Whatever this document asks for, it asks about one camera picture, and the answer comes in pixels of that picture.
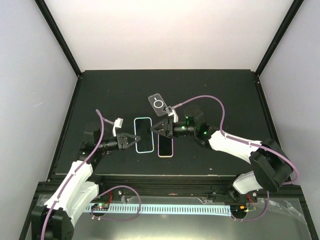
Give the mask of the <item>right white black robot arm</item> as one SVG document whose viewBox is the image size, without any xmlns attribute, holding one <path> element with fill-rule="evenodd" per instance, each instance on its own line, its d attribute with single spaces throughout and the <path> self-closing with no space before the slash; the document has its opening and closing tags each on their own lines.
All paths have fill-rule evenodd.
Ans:
<svg viewBox="0 0 320 240">
<path fill-rule="evenodd" d="M 273 139 L 249 140 L 207 124 L 204 114 L 196 105 L 184 110 L 184 121 L 177 116 L 154 124 L 150 131 L 166 138 L 193 136 L 201 147 L 224 152 L 250 164 L 252 170 L 238 175 L 227 189 L 228 198 L 240 201 L 247 193 L 266 190 L 274 193 L 285 184 L 294 168 Z"/>
</svg>

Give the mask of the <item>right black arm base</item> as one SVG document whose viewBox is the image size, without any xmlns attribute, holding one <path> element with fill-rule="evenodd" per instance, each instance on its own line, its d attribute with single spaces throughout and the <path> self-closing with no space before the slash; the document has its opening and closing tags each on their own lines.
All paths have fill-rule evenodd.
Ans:
<svg viewBox="0 0 320 240">
<path fill-rule="evenodd" d="M 208 196 L 213 201 L 222 202 L 225 204 L 246 204 L 249 202 L 257 203 L 258 198 L 253 196 L 253 191 L 242 194 L 237 192 L 233 187 L 228 185 L 213 185 L 211 194 Z"/>
</svg>

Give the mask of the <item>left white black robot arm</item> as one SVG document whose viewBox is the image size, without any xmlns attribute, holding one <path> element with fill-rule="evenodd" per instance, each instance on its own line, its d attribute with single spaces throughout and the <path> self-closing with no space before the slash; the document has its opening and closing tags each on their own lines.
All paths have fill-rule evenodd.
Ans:
<svg viewBox="0 0 320 240">
<path fill-rule="evenodd" d="M 128 149 L 141 139 L 124 132 L 113 132 L 110 138 L 103 139 L 104 132 L 103 126 L 86 126 L 83 142 L 66 177 L 50 199 L 31 212 L 33 240 L 72 239 L 75 225 L 89 203 L 107 195 L 107 186 L 100 177 L 93 176 L 103 155 Z"/>
</svg>

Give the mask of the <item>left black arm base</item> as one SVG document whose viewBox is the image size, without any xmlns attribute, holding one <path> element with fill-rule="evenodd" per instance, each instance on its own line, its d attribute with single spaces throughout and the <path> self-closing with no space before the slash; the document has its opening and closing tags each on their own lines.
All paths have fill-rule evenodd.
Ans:
<svg viewBox="0 0 320 240">
<path fill-rule="evenodd" d="M 105 193 L 102 196 L 97 196 L 94 200 L 95 201 L 102 201 L 102 202 L 112 202 L 112 201 L 119 201 L 122 197 L 123 188 L 116 188 L 112 191 Z"/>
</svg>

